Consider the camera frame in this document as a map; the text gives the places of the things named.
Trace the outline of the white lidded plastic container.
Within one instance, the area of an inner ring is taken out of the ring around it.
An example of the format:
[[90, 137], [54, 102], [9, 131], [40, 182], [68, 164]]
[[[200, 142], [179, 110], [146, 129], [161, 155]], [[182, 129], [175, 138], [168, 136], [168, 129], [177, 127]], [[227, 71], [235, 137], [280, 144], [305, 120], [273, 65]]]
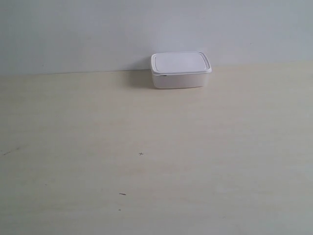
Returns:
[[165, 52], [151, 56], [152, 81], [158, 89], [185, 89], [207, 84], [212, 67], [198, 51]]

